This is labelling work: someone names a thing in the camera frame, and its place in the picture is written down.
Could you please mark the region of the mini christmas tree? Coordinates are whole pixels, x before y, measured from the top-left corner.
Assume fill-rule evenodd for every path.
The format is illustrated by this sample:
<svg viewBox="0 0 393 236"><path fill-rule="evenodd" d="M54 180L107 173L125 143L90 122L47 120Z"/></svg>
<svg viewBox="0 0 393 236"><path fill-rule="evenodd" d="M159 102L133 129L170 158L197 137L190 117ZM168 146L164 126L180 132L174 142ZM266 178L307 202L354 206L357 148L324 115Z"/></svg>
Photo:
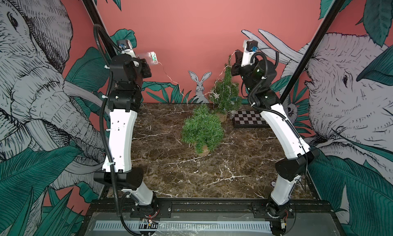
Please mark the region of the mini christmas tree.
<svg viewBox="0 0 393 236"><path fill-rule="evenodd" d="M216 80L209 93L209 99L214 105L214 111L220 122L225 122L228 115L233 116L242 105L242 98L239 96L239 83L232 80L231 56L225 64L224 77Z"/></svg>
<svg viewBox="0 0 393 236"><path fill-rule="evenodd" d="M222 123L206 104L200 104L192 116L184 120L182 142L192 146L199 156L217 149L223 138Z"/></svg>

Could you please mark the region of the clear string light battery box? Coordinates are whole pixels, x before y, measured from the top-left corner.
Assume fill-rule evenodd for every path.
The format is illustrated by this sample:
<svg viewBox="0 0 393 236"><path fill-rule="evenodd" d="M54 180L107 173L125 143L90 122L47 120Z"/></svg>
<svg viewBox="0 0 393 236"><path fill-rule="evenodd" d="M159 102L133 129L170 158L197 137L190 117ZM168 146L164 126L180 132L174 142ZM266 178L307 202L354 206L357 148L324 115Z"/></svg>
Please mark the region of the clear string light battery box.
<svg viewBox="0 0 393 236"><path fill-rule="evenodd" d="M145 59L149 65L158 65L159 61L155 52L146 52L139 55L141 59Z"/></svg>

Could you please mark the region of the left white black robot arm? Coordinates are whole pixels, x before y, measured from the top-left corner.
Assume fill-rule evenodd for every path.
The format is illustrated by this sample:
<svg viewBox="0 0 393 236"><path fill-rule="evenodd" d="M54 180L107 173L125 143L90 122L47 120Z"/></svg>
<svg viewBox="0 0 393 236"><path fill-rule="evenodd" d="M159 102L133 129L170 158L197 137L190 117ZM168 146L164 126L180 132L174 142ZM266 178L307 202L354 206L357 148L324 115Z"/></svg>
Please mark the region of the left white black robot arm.
<svg viewBox="0 0 393 236"><path fill-rule="evenodd" d="M109 69L107 92L99 114L100 135L106 158L94 181L111 186L117 214L122 212L118 191L135 201L135 211L141 217L158 214L156 195L143 182L143 169L132 167L131 147L134 124L140 110L143 80L151 77L148 62L138 57L130 40L117 42L105 29L95 24L93 34L98 50Z"/></svg>

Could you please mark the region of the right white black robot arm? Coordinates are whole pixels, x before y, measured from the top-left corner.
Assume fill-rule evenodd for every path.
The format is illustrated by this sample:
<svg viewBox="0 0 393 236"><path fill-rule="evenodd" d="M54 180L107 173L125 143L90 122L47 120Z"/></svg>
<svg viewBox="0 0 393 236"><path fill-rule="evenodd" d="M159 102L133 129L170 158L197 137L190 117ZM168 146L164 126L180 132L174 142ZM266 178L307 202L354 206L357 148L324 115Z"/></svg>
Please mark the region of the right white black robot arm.
<svg viewBox="0 0 393 236"><path fill-rule="evenodd" d="M276 93L270 88L276 77L277 62L271 62L262 52L235 51L233 76L239 75L248 89L248 102L260 112L282 146L285 157L275 163L276 184L271 192L266 210L271 218L283 218L289 210L293 189L309 164L318 157L316 151L304 141L287 116Z"/></svg>

